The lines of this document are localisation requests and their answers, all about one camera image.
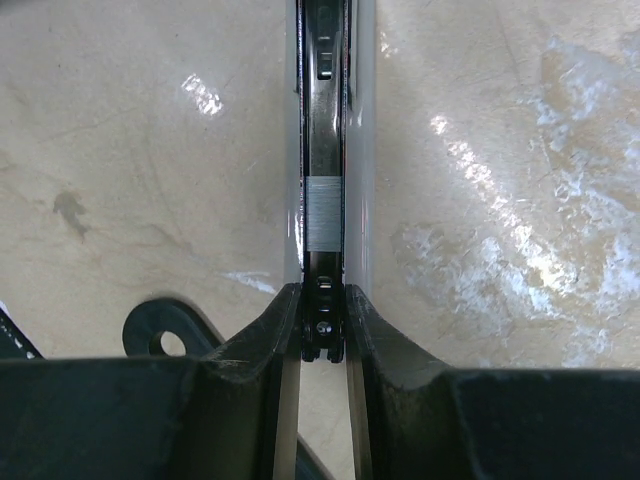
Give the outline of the black stapler top cover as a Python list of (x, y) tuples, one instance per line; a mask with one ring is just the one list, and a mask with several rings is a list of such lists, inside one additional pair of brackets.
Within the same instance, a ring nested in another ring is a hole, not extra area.
[(172, 335), (183, 347), (179, 356), (205, 356), (224, 343), (223, 336), (192, 304), (178, 298), (159, 297), (134, 307), (122, 329), (127, 356), (171, 356), (162, 339)]

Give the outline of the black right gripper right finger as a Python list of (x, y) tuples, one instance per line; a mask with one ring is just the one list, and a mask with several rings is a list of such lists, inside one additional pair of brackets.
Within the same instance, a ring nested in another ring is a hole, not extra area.
[(635, 479), (639, 374), (456, 368), (345, 291), (360, 479)]

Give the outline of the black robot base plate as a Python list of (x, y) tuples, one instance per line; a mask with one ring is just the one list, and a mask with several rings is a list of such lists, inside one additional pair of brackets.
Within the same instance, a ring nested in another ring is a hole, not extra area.
[(42, 355), (10, 318), (6, 306), (0, 308), (0, 359), (36, 359)]

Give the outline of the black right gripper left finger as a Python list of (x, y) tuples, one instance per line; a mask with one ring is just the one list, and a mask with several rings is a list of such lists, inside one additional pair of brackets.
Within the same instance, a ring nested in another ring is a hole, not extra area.
[(209, 354), (1, 360), (5, 479), (290, 479), (301, 289)]

